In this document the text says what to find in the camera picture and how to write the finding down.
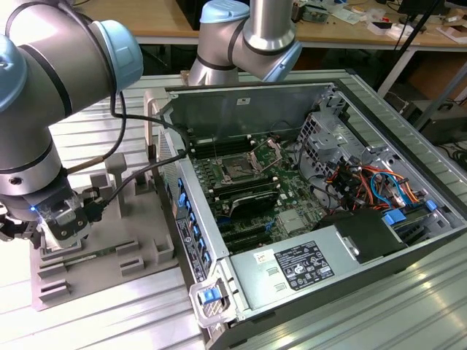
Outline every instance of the metal workbench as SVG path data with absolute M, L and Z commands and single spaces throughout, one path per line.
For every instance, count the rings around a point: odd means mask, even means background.
M 316 71 L 295 72 L 289 79 L 311 76 L 344 82 L 438 178 L 467 201 L 462 172 L 449 171 L 439 160 L 441 154 L 428 143 L 413 143 L 405 121 L 395 119 L 395 112 L 382 99 L 370 96 L 360 78 L 346 71 Z M 243 75 L 242 79 L 253 78 Z M 143 78 L 126 91 L 129 111 L 143 112 L 146 89 L 179 84 L 176 76 Z M 107 110 L 108 101 L 103 101 L 51 128 L 65 166 L 110 147 L 120 122 Z M 371 140 L 371 130 L 358 131 Z M 105 142 L 97 143 L 102 135 Z M 374 137 L 377 143 L 379 137 L 375 133 Z M 145 164 L 142 122 L 129 125 L 120 151 L 126 154 L 128 171 Z M 90 184 L 89 174 L 102 169 L 96 166 L 76 175 L 72 184 Z M 406 271 L 249 339 L 237 349 L 465 349 L 466 253 L 467 236 L 463 236 Z M 204 347 L 179 268 L 36 312 L 29 306 L 28 243 L 1 243 L 0 263 L 1 349 Z

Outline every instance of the black cable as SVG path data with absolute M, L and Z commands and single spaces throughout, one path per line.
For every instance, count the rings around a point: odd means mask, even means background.
M 94 36 L 94 33 L 89 29 L 89 27 L 84 22 L 84 20 L 69 6 L 68 3 L 64 2 L 64 0 L 59 0 L 58 6 L 59 6 L 59 9 L 61 9 L 67 15 L 72 17 L 81 26 L 81 28 L 88 35 L 89 39 L 93 42 L 94 46 L 96 47 L 97 52 L 101 56 L 101 60 L 103 61 L 104 65 L 106 66 L 106 72 L 107 72 L 107 76 L 109 78 L 111 92 L 112 92 L 110 94 L 110 114 L 113 117 L 122 118 L 123 121 L 125 121 L 126 119 L 134 119 L 134 120 L 146 120 L 146 121 L 150 121 L 150 122 L 153 122 L 153 123 L 161 124 L 166 128 L 170 128 L 170 129 L 176 131 L 184 139 L 184 142 L 185 142 L 185 150 L 182 151 L 177 156 L 166 159 L 166 160 L 162 160 L 161 162 L 149 164 L 148 166 L 146 166 L 146 167 L 144 167 L 144 168 L 142 168 L 142 169 L 140 169 L 138 171 L 135 171 L 132 175 L 127 177 L 122 182 L 122 184 L 117 189 L 115 189 L 115 191 L 111 194 L 110 198 L 106 201 L 106 205 L 109 205 L 109 203 L 113 199 L 115 199 L 117 197 L 118 193 L 120 193 L 127 184 L 129 184 L 132 180 L 134 180 L 138 176 L 140 176 L 140 175 L 142 175 L 142 174 L 146 173 L 147 171 L 150 171 L 150 170 L 152 170 L 154 168 L 157 168 L 159 166 L 164 166 L 166 164 L 170 164 L 170 163 L 173 163 L 173 162 L 175 162 L 177 160 L 180 160 L 180 159 L 184 158 L 188 153 L 188 147 L 189 147 L 189 144 L 190 144 L 190 139 L 189 139 L 188 135 L 184 131 L 182 131 L 181 129 L 175 127 L 174 125 L 166 122 L 165 120 L 158 120 L 158 119 L 155 119 L 153 117 L 145 117 L 145 116 L 141 116 L 141 115 L 127 114 L 126 113 L 125 96 L 123 95 L 123 92 L 121 92 L 121 91 L 120 91 L 119 95 L 120 95 L 120 100 L 122 101 L 122 114 L 118 114 L 115 111 L 115 107 L 116 107 L 116 98 L 115 98 L 115 96 L 116 96 L 116 92 L 117 92 L 117 83 L 116 83 L 117 80 L 116 80 L 116 77 L 115 77 L 114 69 L 113 69 L 112 65 L 110 64 L 104 50 L 102 49 L 101 45 L 99 44 L 99 41 L 97 40 L 97 38 Z
M 450 152 L 445 146 L 443 146 L 443 145 L 438 145 L 437 147 L 438 147 L 438 148 L 441 148 L 442 150 L 444 150 L 444 151 L 447 153 L 447 156 L 448 156 L 449 158 L 452 159 L 452 157 L 451 157 L 451 152 Z
M 84 0 L 84 1 L 78 2 L 77 4 L 74 4 L 73 6 L 81 6 L 81 5 L 87 4 L 89 1 L 90 0 Z
M 126 102 L 125 98 L 123 97 L 123 94 L 120 94 L 120 103 L 122 104 L 122 125 L 120 127 L 120 133 L 118 134 L 117 141 L 114 143 L 113 147 L 109 149 L 109 151 L 105 154 L 102 155 L 103 159 L 108 159 L 111 155 L 113 155 L 118 147 L 122 144 L 123 137 L 125 136 L 125 131 L 126 131 Z
M 463 151 L 467 151 L 467 148 L 461 147 L 461 146 L 459 145 L 459 142 L 455 142 L 454 145 L 455 145 L 457 148 L 459 148 L 459 149 L 461 149 L 461 150 L 463 150 Z
M 287 121 L 287 120 L 284 120 L 284 119 L 281 119 L 281 120 L 278 120 L 276 122 L 274 122 L 271 127 L 269 128 L 269 133 L 272 133 L 275 126 L 278 126 L 280 123 L 284 123 L 286 124 L 286 126 L 288 126 L 289 128 L 291 129 L 294 129 L 294 127 Z
M 456 150 L 452 153 L 451 159 L 454 160 L 463 170 L 467 171 L 467 151 Z
M 395 9 L 394 7 L 389 6 L 390 4 L 391 4 L 390 2 L 386 3 L 387 7 L 389 7 L 390 9 L 393 9 L 396 12 L 399 10 L 399 9 Z
M 404 36 L 404 32 L 406 31 L 407 23 L 409 22 L 409 16 L 406 18 L 406 22 L 404 23 L 404 27 L 402 28 L 402 33 L 401 36 L 399 37 L 399 40 L 397 41 L 397 44 L 395 44 L 394 51 L 397 50 L 397 46 L 399 46 L 399 43 L 402 40 L 402 36 Z
M 318 186 L 312 185 L 312 186 L 309 187 L 309 190 L 310 190 L 311 192 L 313 192 L 313 190 L 318 190 L 318 191 L 320 191 L 320 192 L 322 192 L 322 193 L 325 193 L 325 194 L 328 195 L 330 198 L 334 198 L 338 203 L 341 202 L 341 200 L 339 199 L 339 197 L 337 197 L 336 195 L 333 195 L 331 192 L 329 192 L 329 191 L 327 191 L 327 190 L 324 190 L 323 188 L 320 188 L 320 187 L 318 187 Z
M 176 126 L 174 126 L 174 125 L 172 125 L 170 123 L 167 123 L 167 122 L 165 122 L 163 120 L 155 119 L 155 118 L 152 118 L 152 117 L 144 117 L 144 116 L 141 116 L 141 115 L 127 114 L 126 117 L 128 119 L 146 120 L 146 121 L 150 121 L 150 122 L 153 122 L 153 123 L 162 124 L 162 125 L 166 126 L 167 128 L 170 128 L 170 129 L 176 131 L 183 138 L 183 140 L 185 142 L 185 149 L 181 153 L 176 155 L 175 157 L 172 157 L 172 158 L 169 158 L 169 159 L 166 159 L 166 160 L 162 160 L 162 161 L 157 162 L 157 163 L 149 164 L 148 166 L 145 166 L 144 168 L 132 173 L 132 175 L 127 177 L 122 182 L 122 184 L 119 187 L 117 187 L 115 189 L 115 191 L 110 195 L 109 199 L 107 200 L 107 205 L 108 205 L 108 203 L 110 203 L 111 201 L 113 201 L 117 197 L 118 193 L 120 193 L 127 184 L 129 184 L 131 181 L 133 181 L 138 176 L 140 176 L 140 175 L 142 175 L 142 174 L 144 174 L 144 173 L 146 173 L 146 172 L 148 172 L 150 170 L 153 170 L 154 168 L 157 168 L 159 166 L 165 166 L 165 165 L 173 163 L 173 162 L 175 162 L 177 160 L 183 159 L 188 154 L 188 146 L 190 144 L 190 138 L 189 138 L 187 133 L 185 133 L 181 129 L 177 128 Z

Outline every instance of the wooden table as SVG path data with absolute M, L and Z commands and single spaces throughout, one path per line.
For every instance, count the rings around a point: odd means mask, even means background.
M 401 16 L 375 0 L 360 6 L 385 9 L 386 16 L 394 23 Z M 198 32 L 191 29 L 175 0 L 91 0 L 81 10 L 94 20 L 121 22 L 140 44 L 198 44 Z M 417 51 L 467 52 L 467 45 L 459 45 L 440 34 L 436 30 L 439 25 L 428 24 L 427 27 L 425 33 L 415 38 L 378 90 L 381 95 L 386 94 Z M 396 43 L 389 36 L 371 33 L 365 23 L 350 25 L 332 16 L 326 24 L 298 23 L 297 38 L 304 47 L 320 48 L 393 50 Z

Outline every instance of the white label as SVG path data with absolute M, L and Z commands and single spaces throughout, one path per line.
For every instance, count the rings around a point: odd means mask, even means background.
M 244 106 L 245 104 L 250 104 L 251 98 L 239 98 L 236 100 L 236 105 L 237 106 Z
M 271 261 L 274 259 L 274 250 L 268 249 L 268 250 L 263 250 L 262 252 L 255 253 L 253 256 L 256 259 L 256 263 L 262 264 L 267 261 Z
M 325 272 L 328 272 L 331 268 L 329 266 L 325 267 L 325 268 L 322 268 L 320 270 L 321 273 L 325 273 Z

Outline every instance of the electronic component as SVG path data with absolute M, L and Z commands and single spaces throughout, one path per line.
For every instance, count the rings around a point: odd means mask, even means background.
M 329 12 L 326 8 L 318 5 L 307 4 L 303 13 L 303 20 L 313 23 L 326 23 L 329 17 Z
M 232 202 L 230 217 L 244 217 L 270 209 L 279 197 L 278 192 L 265 192 L 236 199 Z
M 376 35 L 385 35 L 392 27 L 392 23 L 388 22 L 370 22 L 367 26 L 368 30 Z
M 348 237 L 358 249 L 358 262 L 366 263 L 406 247 L 400 238 L 382 221 L 379 211 L 361 209 L 347 218 L 334 222 L 338 232 Z
M 406 217 L 400 209 L 393 209 L 385 212 L 384 219 L 388 225 L 394 225 L 397 222 L 404 221 Z
M 223 158 L 222 170 L 224 173 L 224 180 L 236 180 L 238 178 L 251 177 L 254 175 L 253 168 L 248 159 L 243 156 L 236 156 L 230 158 Z
M 266 166 L 262 166 L 260 164 L 260 161 L 258 160 L 256 152 L 258 152 L 259 149 L 261 149 L 261 147 L 264 147 L 264 145 L 266 145 L 266 144 L 274 150 L 274 156 L 275 157 L 273 157 L 273 159 L 268 160 L 268 164 L 266 164 Z M 278 163 L 279 161 L 282 160 L 282 153 L 280 152 L 280 146 L 278 145 L 278 143 L 276 143 L 271 138 L 269 138 L 269 139 L 265 140 L 264 142 L 262 142 L 261 144 L 259 144 L 253 151 L 248 153 L 248 156 L 249 156 L 250 162 L 252 164 L 252 167 L 256 171 L 258 171 L 260 173 L 262 173 L 266 169 L 272 167 L 273 165 L 275 165 L 276 163 Z
M 298 230 L 303 230 L 305 228 L 304 222 L 295 209 L 283 211 L 280 213 L 279 220 L 288 234 L 294 233 Z

